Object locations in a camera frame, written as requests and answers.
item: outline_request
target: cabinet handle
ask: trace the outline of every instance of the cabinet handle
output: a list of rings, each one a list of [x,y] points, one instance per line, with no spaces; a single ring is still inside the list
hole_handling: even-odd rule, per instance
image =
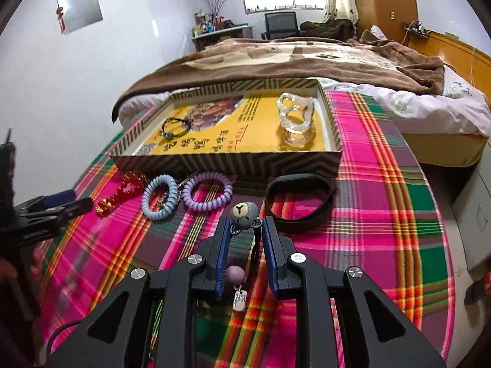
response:
[[[486,227],[488,226],[488,223],[489,223],[489,220],[484,216],[484,214],[482,214],[482,216],[485,220],[485,224],[484,224],[484,227],[481,227],[481,221],[479,220],[479,212],[483,211],[482,207],[483,207],[483,204],[479,204],[479,208],[477,209],[477,225],[481,229],[481,232],[486,229]]]

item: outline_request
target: purple coil hair tie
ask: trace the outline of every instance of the purple coil hair tie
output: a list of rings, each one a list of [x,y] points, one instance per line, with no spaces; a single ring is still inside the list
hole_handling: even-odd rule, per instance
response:
[[[191,197],[191,192],[197,184],[200,184],[206,180],[220,181],[223,184],[224,190],[223,195],[213,199],[210,202],[197,202]],[[183,190],[183,201],[184,204],[194,210],[194,211],[212,211],[220,207],[224,207],[232,199],[234,187],[232,186],[232,181],[222,173],[218,172],[204,172],[195,175],[191,178],[185,185]]]

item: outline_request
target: plaid tablecloth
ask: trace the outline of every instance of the plaid tablecloth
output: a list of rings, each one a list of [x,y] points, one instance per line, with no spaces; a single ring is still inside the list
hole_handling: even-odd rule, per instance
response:
[[[445,358],[454,324],[454,278],[445,230],[428,182],[401,134],[372,97],[329,92],[328,98],[344,148],[335,208],[329,222],[291,238],[299,251],[325,267],[362,267]],[[76,184],[80,197],[90,196],[97,203],[121,184],[121,173],[108,156],[118,139]],[[252,200],[262,206],[264,216],[268,180],[233,179],[230,205]],[[218,192],[218,184],[202,184],[196,197],[208,201]],[[171,219],[151,222],[143,216],[140,203],[141,198],[126,202],[103,219],[89,212],[74,219],[63,236],[43,244],[39,297],[44,339],[63,323],[86,316],[132,269],[168,268],[196,251],[201,239],[213,235],[219,216],[230,209],[192,212],[181,203]],[[296,217],[315,204],[314,197],[287,194],[275,200],[273,211]],[[245,263],[252,242],[247,233],[234,237],[233,258]],[[249,294],[245,313],[201,306],[200,366],[295,366],[296,305],[273,298],[262,248]],[[62,333],[54,347],[68,333]],[[339,355],[343,365],[342,352]]]

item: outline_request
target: tiled floor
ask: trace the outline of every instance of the tiled floor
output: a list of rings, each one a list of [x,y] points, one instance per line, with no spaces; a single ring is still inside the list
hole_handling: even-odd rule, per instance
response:
[[[448,368],[454,368],[470,350],[487,322],[489,305],[487,306],[484,301],[480,301],[472,306],[464,306],[463,300],[467,288],[474,281],[481,279],[488,272],[488,269],[485,265],[481,265],[472,270],[471,273],[467,271],[461,234],[451,209],[451,192],[448,189],[448,184],[444,182],[445,176],[441,175],[441,171],[445,169],[436,166],[425,166],[423,169],[443,216],[443,223],[451,250],[456,299],[454,334],[447,366]]]

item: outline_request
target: triangular cutout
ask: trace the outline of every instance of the triangular cutout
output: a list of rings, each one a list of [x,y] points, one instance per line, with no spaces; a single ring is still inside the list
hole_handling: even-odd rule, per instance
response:
[[[370,309],[375,331],[379,342],[385,343],[389,340],[399,338],[406,333],[405,328],[397,318],[384,306],[377,296],[371,291],[365,292],[365,299]]]
[[[112,343],[116,339],[119,323],[128,301],[129,292],[122,292],[90,326],[87,335],[90,338]]]

